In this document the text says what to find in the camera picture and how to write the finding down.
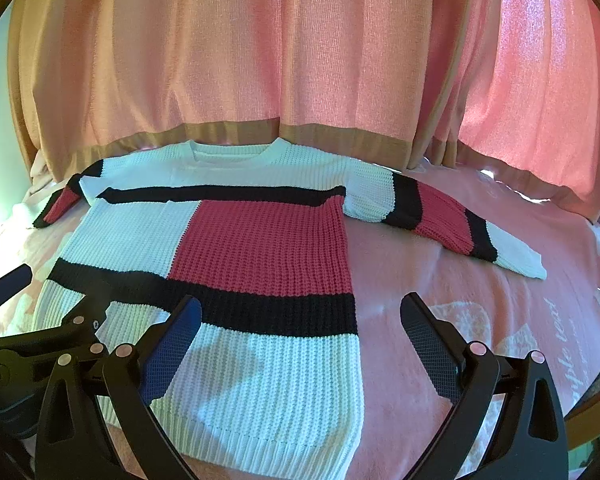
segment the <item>bedspread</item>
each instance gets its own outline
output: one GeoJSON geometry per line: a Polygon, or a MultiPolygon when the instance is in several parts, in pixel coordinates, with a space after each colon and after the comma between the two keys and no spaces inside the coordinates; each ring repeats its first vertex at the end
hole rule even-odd
{"type": "MultiPolygon", "coordinates": [[[[437,242],[382,224],[346,219],[360,336],[365,422],[347,479],[400,480],[435,435],[450,409],[437,396],[400,324],[402,297],[416,291],[435,316],[465,339],[523,357],[540,349],[566,413],[600,371],[600,226],[550,202],[533,203],[469,168],[423,163],[409,175],[453,196],[542,254],[545,281],[519,276],[444,250],[437,242]]],[[[30,329],[42,281],[87,211],[82,204],[39,231],[8,222],[0,235],[0,275],[21,262],[34,281],[0,307],[0,335],[30,329]]],[[[462,471],[475,468],[496,422],[492,402],[462,471]]],[[[112,428],[124,463],[141,474],[112,428]]],[[[188,460],[203,480],[254,479],[188,460]]]]}

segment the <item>crew neckline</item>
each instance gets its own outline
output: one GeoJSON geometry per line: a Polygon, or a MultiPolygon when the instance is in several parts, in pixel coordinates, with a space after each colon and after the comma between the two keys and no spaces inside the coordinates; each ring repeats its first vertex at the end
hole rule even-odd
{"type": "Polygon", "coordinates": [[[286,151],[289,142],[281,137],[269,144],[247,144],[243,146],[224,146],[222,144],[200,144],[195,140],[188,140],[188,155],[195,160],[196,164],[208,168],[253,168],[270,164],[286,151]],[[201,160],[197,155],[219,155],[217,160],[201,160]],[[222,160],[222,156],[252,155],[244,160],[222,160]]]}

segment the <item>metal pin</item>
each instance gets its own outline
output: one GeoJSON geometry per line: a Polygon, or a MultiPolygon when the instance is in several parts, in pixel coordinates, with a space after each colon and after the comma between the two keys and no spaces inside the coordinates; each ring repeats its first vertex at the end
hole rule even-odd
{"type": "Polygon", "coordinates": [[[62,354],[58,358],[58,364],[60,366],[67,366],[71,362],[71,354],[62,354]]]}
{"type": "Polygon", "coordinates": [[[120,345],[116,348],[116,355],[118,357],[129,357],[133,349],[131,345],[120,345]]]}
{"type": "Polygon", "coordinates": [[[539,365],[541,365],[545,361],[544,354],[539,350],[534,350],[533,352],[531,352],[531,359],[539,365]]]}
{"type": "Polygon", "coordinates": [[[469,350],[475,355],[485,355],[487,353],[487,347],[479,341],[474,341],[469,345],[469,350]]]}

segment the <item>sweater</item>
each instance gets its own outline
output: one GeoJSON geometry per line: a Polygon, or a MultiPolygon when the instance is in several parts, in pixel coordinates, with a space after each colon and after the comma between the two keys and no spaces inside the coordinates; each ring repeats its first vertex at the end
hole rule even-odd
{"type": "Polygon", "coordinates": [[[57,326],[105,280],[112,302],[98,336],[112,349],[137,342],[185,294],[198,298],[202,326],[152,410],[180,452],[277,478],[343,479],[360,442],[344,215],[546,277],[539,254],[437,189],[283,139],[100,160],[34,225],[83,198],[91,207],[43,285],[34,327],[57,326]]]}

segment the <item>folded sleeve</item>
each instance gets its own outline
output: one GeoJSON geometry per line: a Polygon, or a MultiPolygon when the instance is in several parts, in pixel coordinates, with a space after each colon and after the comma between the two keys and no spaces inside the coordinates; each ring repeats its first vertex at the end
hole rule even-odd
{"type": "Polygon", "coordinates": [[[82,173],[76,173],[66,183],[63,189],[59,189],[49,197],[45,208],[33,221],[33,227],[40,229],[48,227],[62,217],[75,203],[84,198],[80,180],[83,177],[99,178],[102,176],[103,160],[91,164],[82,173]]]}
{"type": "Polygon", "coordinates": [[[434,187],[353,159],[346,180],[348,216],[408,229],[455,253],[531,278],[546,278],[540,254],[434,187]]]}

